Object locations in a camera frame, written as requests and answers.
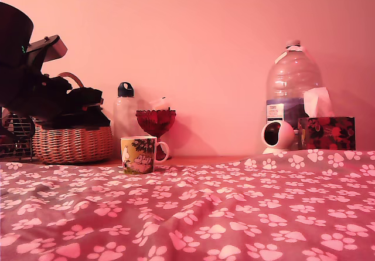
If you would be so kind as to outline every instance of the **pink bedsheet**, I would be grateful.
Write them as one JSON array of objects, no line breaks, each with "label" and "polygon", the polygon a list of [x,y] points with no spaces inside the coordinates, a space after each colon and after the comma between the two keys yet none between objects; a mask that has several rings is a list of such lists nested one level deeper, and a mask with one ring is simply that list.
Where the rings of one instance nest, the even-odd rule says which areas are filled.
[{"label": "pink bedsheet", "polygon": [[1,163],[2,260],[375,260],[375,154],[220,165]]}]

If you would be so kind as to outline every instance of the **white camera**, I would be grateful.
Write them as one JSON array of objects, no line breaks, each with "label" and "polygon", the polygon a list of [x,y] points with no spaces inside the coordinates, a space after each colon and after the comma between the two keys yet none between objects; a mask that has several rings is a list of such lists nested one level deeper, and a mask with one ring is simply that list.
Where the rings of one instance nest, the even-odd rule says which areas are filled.
[{"label": "white camera", "polygon": [[293,127],[286,121],[275,120],[263,127],[261,137],[267,146],[263,154],[280,153],[289,150],[295,133]]}]

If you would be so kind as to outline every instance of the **water bottle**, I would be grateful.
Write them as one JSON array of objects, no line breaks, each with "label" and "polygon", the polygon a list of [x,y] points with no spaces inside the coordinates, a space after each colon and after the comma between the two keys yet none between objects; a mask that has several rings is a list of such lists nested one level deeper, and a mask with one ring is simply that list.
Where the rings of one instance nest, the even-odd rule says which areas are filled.
[{"label": "water bottle", "polygon": [[121,157],[121,137],[146,135],[140,128],[135,113],[138,109],[134,89],[128,82],[122,82],[117,89],[118,97],[113,109],[114,157]]},{"label": "water bottle", "polygon": [[304,92],[323,87],[319,68],[299,40],[287,42],[267,79],[267,122],[284,120],[297,131],[298,119],[308,117]]}]

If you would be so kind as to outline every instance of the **tissue box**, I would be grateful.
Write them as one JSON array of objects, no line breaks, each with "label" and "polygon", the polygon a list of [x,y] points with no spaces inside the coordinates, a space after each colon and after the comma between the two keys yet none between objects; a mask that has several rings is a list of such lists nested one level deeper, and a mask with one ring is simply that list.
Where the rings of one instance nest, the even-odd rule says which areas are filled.
[{"label": "tissue box", "polygon": [[354,117],[304,117],[298,120],[298,149],[355,150]]}]

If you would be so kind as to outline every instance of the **metal grid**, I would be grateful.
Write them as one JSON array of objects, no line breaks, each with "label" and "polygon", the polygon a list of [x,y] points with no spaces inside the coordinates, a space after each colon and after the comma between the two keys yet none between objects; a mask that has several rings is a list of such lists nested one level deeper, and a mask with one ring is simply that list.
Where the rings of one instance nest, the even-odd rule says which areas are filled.
[{"label": "metal grid", "polygon": [[0,161],[32,161],[32,139],[26,138],[30,134],[31,124],[15,114],[0,118],[0,125],[5,127],[17,137],[13,139],[7,135],[0,135]]}]

